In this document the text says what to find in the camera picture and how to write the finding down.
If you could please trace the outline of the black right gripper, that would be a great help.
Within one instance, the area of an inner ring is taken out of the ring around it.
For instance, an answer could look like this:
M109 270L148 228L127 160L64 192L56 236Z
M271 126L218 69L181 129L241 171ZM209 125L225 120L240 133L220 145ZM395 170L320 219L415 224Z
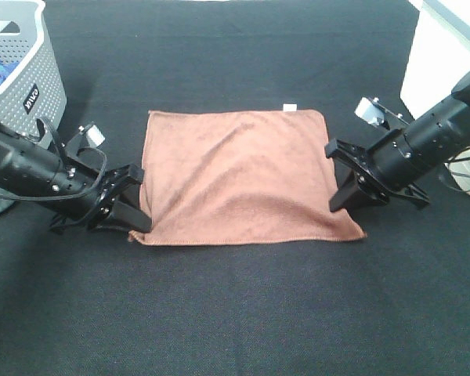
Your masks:
M389 187L369 161L367 152L356 145L332 139L324 147L326 158L344 158L351 171L329 200L331 212L341 209L385 206L392 197L409 201L417 209L430 204L428 194L414 183Z

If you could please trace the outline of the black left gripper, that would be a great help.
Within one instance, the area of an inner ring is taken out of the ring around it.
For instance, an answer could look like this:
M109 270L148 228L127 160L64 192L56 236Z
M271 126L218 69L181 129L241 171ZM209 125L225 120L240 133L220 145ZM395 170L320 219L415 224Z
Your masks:
M139 200L144 170L136 164L129 164L105 173L99 186L83 197L61 201L51 221L49 230L63 233L74 227L85 227L89 231L135 230L149 233L152 219L143 211L132 206Z

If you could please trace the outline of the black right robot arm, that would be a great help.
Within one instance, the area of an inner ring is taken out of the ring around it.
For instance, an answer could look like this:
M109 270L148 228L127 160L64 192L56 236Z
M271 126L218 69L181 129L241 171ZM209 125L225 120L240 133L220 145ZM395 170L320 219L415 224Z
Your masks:
M454 162L470 147L470 71L447 97L412 122L370 97L360 100L356 116L384 133L369 147L339 139L325 146L326 157L349 167L329 200L330 211L387 205L392 197L424 208L429 197L416 180Z

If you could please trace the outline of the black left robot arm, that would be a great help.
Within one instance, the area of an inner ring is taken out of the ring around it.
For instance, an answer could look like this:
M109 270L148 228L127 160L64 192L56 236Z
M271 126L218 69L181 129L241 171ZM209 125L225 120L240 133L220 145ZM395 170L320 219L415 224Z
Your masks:
M67 142L48 118L36 124L41 134L50 133L54 151L0 123L1 199L30 201L53 211L49 228L54 233L78 226L150 231L152 219L139 206L144 171L136 164L109 169L95 123L81 126Z

